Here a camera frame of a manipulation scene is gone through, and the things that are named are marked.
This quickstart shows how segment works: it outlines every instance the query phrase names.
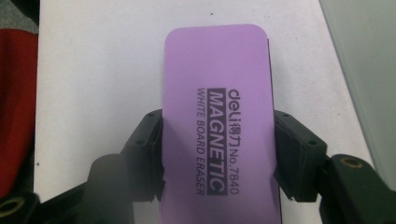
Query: black object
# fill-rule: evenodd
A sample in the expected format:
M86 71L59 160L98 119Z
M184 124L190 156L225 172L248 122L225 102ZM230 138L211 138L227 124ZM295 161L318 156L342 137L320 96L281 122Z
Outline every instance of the black object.
M396 224L396 193L365 161L326 156L326 144L289 114L275 111L275 177L289 198L314 202L324 224ZM40 203L33 193L0 199L0 223L134 223L132 202L161 199L162 111L148 113L120 155L92 164L87 183Z
M37 26L40 17L40 0L11 0L20 12L30 18Z
M326 144L289 114L276 111L275 178L290 199L322 196L324 224L396 224L396 193L366 161L326 156Z

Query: eraser top surface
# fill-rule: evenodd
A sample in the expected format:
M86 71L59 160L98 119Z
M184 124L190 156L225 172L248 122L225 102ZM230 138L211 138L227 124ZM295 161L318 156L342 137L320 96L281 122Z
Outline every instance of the eraser top surface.
M161 222L280 223L266 33L176 29L165 41Z

